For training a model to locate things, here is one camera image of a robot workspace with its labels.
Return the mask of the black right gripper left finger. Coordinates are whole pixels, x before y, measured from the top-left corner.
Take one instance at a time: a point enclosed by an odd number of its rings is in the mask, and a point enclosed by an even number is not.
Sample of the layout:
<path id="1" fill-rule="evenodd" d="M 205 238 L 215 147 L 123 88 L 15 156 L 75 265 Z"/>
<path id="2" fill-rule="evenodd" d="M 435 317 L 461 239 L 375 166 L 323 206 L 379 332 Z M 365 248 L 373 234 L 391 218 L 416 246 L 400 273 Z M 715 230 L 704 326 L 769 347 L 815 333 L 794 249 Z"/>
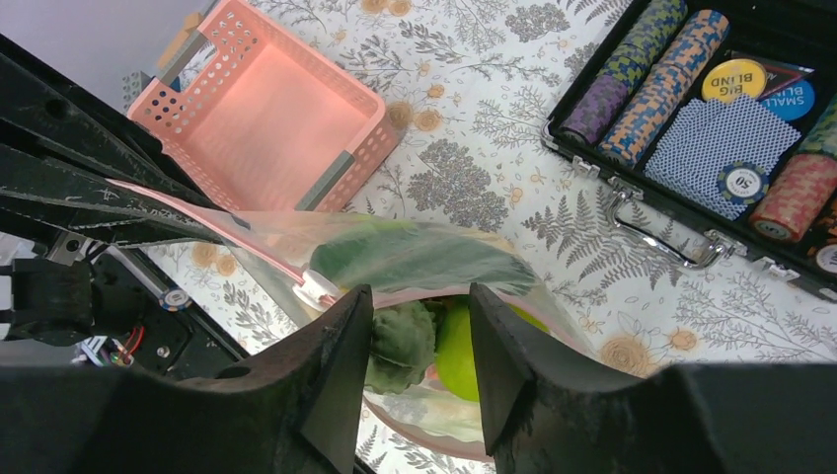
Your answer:
<path id="1" fill-rule="evenodd" d="M 140 370 L 1 371 L 5 473 L 350 473 L 371 288 L 212 378 Z"/>

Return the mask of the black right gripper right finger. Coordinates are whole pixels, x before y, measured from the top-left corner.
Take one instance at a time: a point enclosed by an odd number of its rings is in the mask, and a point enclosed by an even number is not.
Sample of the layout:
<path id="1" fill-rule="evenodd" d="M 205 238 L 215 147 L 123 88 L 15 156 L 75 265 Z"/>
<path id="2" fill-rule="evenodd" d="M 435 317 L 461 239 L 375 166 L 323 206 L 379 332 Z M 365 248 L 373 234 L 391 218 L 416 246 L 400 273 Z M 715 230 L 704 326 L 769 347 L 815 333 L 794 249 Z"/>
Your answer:
<path id="1" fill-rule="evenodd" d="M 832 473 L 836 368 L 680 363 L 641 379 L 469 294 L 487 454 L 500 473 Z"/>

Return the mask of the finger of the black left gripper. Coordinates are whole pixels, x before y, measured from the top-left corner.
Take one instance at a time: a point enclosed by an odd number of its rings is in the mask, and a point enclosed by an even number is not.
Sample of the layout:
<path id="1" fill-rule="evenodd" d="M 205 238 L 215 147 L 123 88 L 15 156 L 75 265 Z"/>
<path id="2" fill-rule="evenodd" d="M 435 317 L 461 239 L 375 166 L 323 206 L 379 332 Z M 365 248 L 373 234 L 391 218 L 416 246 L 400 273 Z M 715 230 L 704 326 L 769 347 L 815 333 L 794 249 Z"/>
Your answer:
<path id="1" fill-rule="evenodd" d="M 1 143 L 214 209 L 160 140 L 11 39 L 1 38 Z"/>
<path id="2" fill-rule="evenodd" d="M 172 242 L 220 244 L 203 224 L 150 197 L 54 158 L 1 148 L 1 208 L 118 247 Z"/>

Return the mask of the green pear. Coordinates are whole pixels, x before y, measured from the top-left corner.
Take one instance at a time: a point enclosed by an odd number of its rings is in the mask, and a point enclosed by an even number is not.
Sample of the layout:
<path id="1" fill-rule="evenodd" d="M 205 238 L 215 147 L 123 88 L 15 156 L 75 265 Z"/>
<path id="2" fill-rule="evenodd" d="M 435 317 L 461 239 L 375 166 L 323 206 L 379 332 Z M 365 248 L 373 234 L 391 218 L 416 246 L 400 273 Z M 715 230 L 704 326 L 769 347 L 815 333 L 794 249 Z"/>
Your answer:
<path id="1" fill-rule="evenodd" d="M 479 388 L 471 337 L 468 298 L 457 295 L 445 302 L 436 338 L 435 372 L 440 383 L 455 396 L 478 402 Z"/>

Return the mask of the clear zip top bag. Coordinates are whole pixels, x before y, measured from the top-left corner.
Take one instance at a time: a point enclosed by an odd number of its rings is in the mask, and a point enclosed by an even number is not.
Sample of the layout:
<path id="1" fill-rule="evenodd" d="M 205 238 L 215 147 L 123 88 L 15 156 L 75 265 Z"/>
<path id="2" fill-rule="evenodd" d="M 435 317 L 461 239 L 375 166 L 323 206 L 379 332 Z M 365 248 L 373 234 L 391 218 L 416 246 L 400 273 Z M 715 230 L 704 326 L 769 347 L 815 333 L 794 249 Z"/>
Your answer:
<path id="1" fill-rule="evenodd" d="M 357 213 L 212 210 L 138 185 L 128 189 L 162 205 L 169 219 L 219 237 L 299 325 L 361 284 L 370 286 L 374 305 L 385 308 L 466 295 L 481 283 L 570 348 L 592 352 L 569 312 L 498 235 Z"/>

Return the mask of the green cucumber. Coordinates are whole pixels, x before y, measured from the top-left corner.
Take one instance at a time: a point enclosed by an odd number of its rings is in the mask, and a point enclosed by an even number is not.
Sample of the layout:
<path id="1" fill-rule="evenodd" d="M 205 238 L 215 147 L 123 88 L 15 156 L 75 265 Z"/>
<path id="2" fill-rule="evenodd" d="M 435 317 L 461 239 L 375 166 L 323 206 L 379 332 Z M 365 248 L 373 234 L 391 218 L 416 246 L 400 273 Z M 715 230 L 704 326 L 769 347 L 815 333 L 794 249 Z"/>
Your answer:
<path id="1" fill-rule="evenodd" d="M 381 292 L 437 290 L 478 282 L 524 295 L 538 282 L 519 257 L 450 227 L 403 221 L 355 226 L 319 245 L 309 268 L 338 286 Z"/>

